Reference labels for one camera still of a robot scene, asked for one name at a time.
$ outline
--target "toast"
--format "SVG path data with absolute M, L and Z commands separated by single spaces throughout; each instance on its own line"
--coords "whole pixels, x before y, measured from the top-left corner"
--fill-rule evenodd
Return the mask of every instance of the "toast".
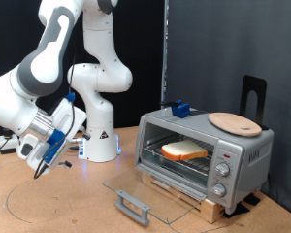
M 207 157 L 208 152 L 191 140 L 184 140 L 164 145 L 161 153 L 174 161 L 188 160 L 196 157 Z

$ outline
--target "toaster oven handle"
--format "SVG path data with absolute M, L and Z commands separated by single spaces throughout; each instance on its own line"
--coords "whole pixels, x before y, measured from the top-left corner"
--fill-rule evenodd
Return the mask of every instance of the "toaster oven handle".
M 146 205 L 145 203 L 137 200 L 136 198 L 132 197 L 128 193 L 124 192 L 123 190 L 118 190 L 116 192 L 118 194 L 118 200 L 115 202 L 115 205 L 129 217 L 133 218 L 134 220 L 138 221 L 143 225 L 148 225 L 149 220 L 147 219 L 147 212 L 151 209 L 150 206 Z M 124 205 L 124 199 L 131 202 L 133 205 L 137 206 L 142 210 L 142 215 L 138 215 L 137 213 L 133 212 L 131 209 Z

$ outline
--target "black wall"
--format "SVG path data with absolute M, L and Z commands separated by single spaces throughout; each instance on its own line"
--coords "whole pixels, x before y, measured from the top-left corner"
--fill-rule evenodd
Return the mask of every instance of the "black wall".
M 193 108 L 238 114 L 243 77 L 267 81 L 263 191 L 291 212 L 291 0 L 170 0 L 168 48 L 166 98 Z
M 9 72 L 39 44 L 44 26 L 38 19 L 41 0 L 0 0 L 0 76 Z M 37 105 L 48 110 L 68 93 L 66 74 L 73 63 L 96 62 L 83 47 L 82 18 L 79 18 L 63 61 L 61 87 L 40 98 Z M 132 71 L 133 85 L 123 93 L 103 96 L 114 106 L 114 126 L 139 125 L 140 117 L 159 108 L 164 32 L 164 0 L 120 0 L 113 12 L 114 43 L 119 59 Z M 77 95 L 75 105 L 84 110 Z

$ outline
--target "wooden table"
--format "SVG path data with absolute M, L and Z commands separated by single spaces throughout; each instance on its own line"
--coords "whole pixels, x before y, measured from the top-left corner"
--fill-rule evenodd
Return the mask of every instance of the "wooden table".
M 119 211 L 117 195 L 102 182 L 135 166 L 138 127 L 115 129 L 123 153 L 107 163 L 80 160 L 76 151 L 64 159 L 71 169 L 56 168 L 33 180 L 34 171 L 16 154 L 0 154 L 0 233 L 3 232 L 291 232 L 291 214 L 258 192 L 261 202 L 250 212 L 209 224 L 189 213 L 167 225 L 153 216 L 149 226 Z

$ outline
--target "round wooden board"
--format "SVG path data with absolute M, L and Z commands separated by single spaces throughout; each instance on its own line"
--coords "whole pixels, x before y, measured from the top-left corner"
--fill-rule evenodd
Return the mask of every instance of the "round wooden board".
M 258 136 L 262 132 L 262 128 L 259 125 L 242 116 L 213 113 L 210 114 L 209 119 L 212 124 L 220 129 L 245 137 Z

